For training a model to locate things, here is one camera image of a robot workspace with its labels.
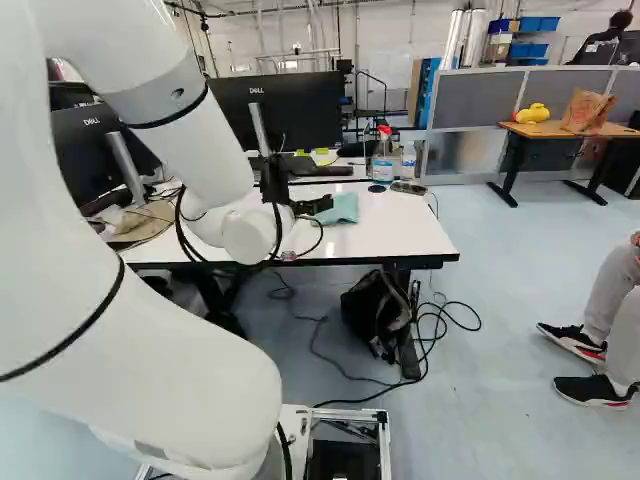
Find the black backpack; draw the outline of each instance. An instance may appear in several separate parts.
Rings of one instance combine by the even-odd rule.
[[[407,294],[396,280],[372,270],[340,296],[342,320],[375,357],[393,364],[398,330],[411,320]]]

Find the black sneaker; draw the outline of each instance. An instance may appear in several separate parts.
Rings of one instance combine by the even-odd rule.
[[[596,345],[586,334],[582,333],[582,325],[554,327],[546,323],[538,323],[538,330],[561,347],[594,365],[603,365],[607,342]]]
[[[553,386],[560,396],[583,407],[606,407],[624,410],[631,404],[638,387],[632,385],[627,394],[619,396],[606,375],[593,375],[586,378],[557,377]]]

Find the robotic arm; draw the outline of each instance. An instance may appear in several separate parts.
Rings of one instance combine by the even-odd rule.
[[[252,478],[278,422],[277,368],[124,266],[78,213],[52,146],[44,59],[60,56],[184,181],[185,216],[209,212],[190,228],[238,260],[266,256],[270,206],[229,207],[250,166],[170,15],[160,0],[9,2],[0,32],[0,383],[178,476]]]

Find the gray cubicle panel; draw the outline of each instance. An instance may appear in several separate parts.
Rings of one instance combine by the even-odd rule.
[[[621,68],[610,93],[618,97],[618,103],[609,112],[609,120],[626,125],[634,110],[640,110],[640,69]]]
[[[431,129],[492,127],[511,120],[524,71],[439,72]]]
[[[531,70],[520,101],[520,108],[544,103],[552,119],[561,119],[576,88],[604,93],[611,70]]]

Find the table leg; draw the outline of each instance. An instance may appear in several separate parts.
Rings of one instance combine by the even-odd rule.
[[[596,190],[605,179],[607,173],[611,169],[611,165],[613,164],[613,159],[615,158],[614,152],[616,149],[615,140],[611,141],[609,147],[605,151],[604,155],[596,165],[596,168],[593,170],[593,175],[589,179],[589,183],[586,187],[573,182],[571,180],[563,180],[564,184],[568,187],[573,188],[576,192],[581,193],[587,198],[590,198],[598,205],[603,207],[607,206],[608,202],[602,198],[600,195],[596,193]]]
[[[511,196],[511,188],[513,188],[513,183],[516,181],[516,177],[518,176],[518,171],[524,162],[524,153],[525,153],[525,145],[526,138],[521,137],[520,135],[516,135],[515,133],[509,133],[509,145],[507,148],[514,148],[513,156],[509,159],[510,165],[507,170],[507,176],[504,179],[504,183],[502,187],[496,184],[495,182],[487,182],[487,186],[496,192],[500,198],[502,198],[507,205],[511,208],[516,208],[518,206],[518,202],[516,199]]]
[[[405,292],[409,293],[409,283],[411,281],[411,270],[400,270],[396,275],[398,285]],[[420,362],[416,353],[411,324],[408,323],[398,331],[398,355],[402,376],[410,380],[417,380],[421,376]]]
[[[237,317],[231,312],[231,305],[227,299],[227,292],[223,293],[218,281],[210,272],[202,269],[194,269],[188,274],[198,291],[209,312],[205,315],[205,320],[214,325],[224,328],[241,338],[247,339],[247,334],[240,325]]]

